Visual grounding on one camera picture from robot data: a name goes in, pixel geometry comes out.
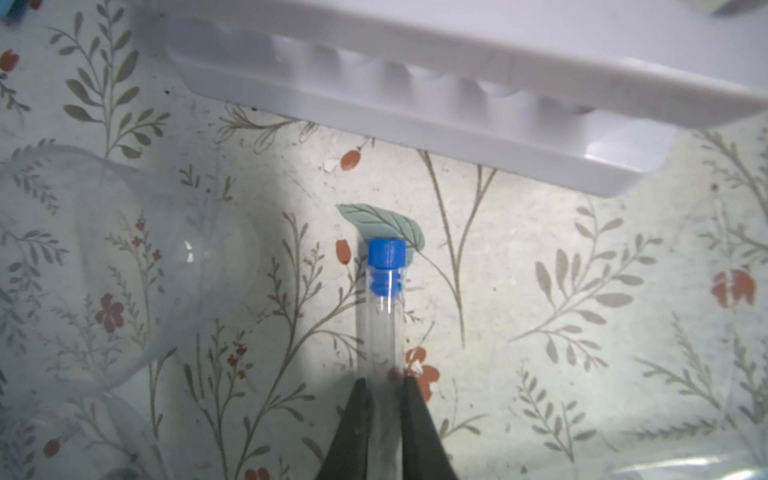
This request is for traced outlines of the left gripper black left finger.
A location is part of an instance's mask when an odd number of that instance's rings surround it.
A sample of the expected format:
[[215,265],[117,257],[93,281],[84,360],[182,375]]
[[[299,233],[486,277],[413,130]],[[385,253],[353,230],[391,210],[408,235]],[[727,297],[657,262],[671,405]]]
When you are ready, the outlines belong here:
[[316,480],[365,480],[373,419],[373,399],[364,378],[351,390]]

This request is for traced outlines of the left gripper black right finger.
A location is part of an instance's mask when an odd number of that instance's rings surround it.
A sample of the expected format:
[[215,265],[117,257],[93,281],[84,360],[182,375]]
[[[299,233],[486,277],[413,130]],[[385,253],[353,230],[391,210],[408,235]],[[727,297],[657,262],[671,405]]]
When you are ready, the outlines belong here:
[[406,376],[400,401],[402,478],[458,480],[417,380]]

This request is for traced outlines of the small white tube rack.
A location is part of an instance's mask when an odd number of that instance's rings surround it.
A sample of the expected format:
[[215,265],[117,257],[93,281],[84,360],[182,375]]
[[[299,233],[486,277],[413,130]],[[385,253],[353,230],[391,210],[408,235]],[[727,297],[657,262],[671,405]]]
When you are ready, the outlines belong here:
[[195,93],[603,197],[767,108],[763,1],[154,1]]

